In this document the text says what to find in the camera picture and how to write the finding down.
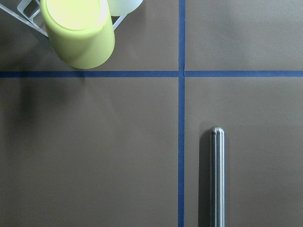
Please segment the pale mint plastic cup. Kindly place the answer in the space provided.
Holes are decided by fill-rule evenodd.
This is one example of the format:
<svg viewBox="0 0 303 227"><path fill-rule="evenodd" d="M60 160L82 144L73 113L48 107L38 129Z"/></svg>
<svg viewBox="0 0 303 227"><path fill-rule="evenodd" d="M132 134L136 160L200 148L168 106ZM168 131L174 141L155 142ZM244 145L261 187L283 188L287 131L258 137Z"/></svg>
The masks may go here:
<svg viewBox="0 0 303 227"><path fill-rule="evenodd" d="M133 12L143 2L143 0L108 0L111 16L123 16Z"/></svg>

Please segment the yellow-green plastic cup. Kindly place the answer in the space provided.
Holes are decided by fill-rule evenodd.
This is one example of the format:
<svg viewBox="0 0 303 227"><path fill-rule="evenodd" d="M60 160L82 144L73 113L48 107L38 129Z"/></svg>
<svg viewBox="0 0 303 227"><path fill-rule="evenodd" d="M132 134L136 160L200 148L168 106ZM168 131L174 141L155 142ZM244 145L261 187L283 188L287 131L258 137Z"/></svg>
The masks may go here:
<svg viewBox="0 0 303 227"><path fill-rule="evenodd" d="M42 0L40 11L59 58L78 69L106 62L115 34L106 0Z"/></svg>

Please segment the white cup rack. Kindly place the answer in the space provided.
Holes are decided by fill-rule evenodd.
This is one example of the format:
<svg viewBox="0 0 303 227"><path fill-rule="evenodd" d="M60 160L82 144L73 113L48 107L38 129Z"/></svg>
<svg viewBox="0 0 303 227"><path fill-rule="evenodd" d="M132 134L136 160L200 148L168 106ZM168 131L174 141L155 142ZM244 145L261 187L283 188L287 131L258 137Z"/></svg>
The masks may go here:
<svg viewBox="0 0 303 227"><path fill-rule="evenodd" d="M4 4L0 9L46 37L89 39L106 24L115 30L126 14L110 14L106 0L18 0L17 12Z"/></svg>

